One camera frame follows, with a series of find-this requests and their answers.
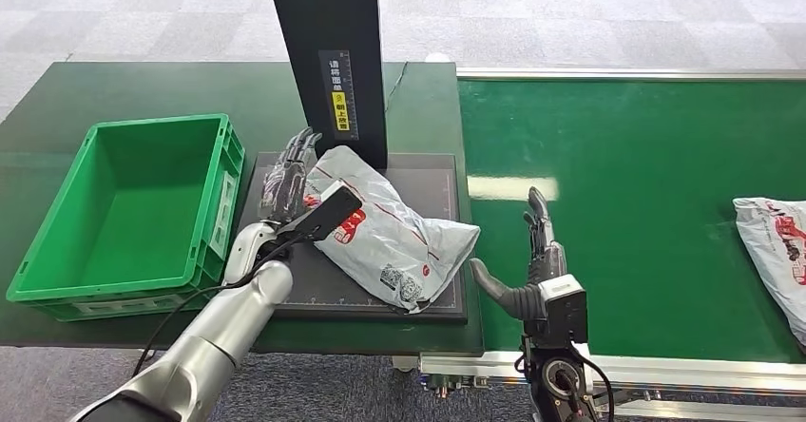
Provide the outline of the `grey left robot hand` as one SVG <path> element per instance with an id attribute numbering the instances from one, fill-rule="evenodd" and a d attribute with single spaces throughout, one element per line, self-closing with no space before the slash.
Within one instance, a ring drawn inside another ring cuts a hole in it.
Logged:
<path id="1" fill-rule="evenodd" d="M 263 178 L 259 200 L 259 219 L 284 225 L 305 210 L 303 195 L 308 174 L 307 164 L 321 138 L 310 126 L 292 137 Z"/>

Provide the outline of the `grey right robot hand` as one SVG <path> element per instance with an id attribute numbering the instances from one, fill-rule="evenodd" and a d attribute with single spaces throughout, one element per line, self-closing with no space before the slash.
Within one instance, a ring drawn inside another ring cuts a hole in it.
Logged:
<path id="1" fill-rule="evenodd" d="M 564 247 L 555 239 L 547 200 L 535 186 L 528 190 L 528 205 L 530 211 L 525 212 L 523 218 L 528 224 L 530 259 L 524 285 L 509 287 L 494 277 L 482 260 L 469 260 L 477 285 L 510 317 L 522 321 L 545 316 L 539 284 L 566 273 Z"/>

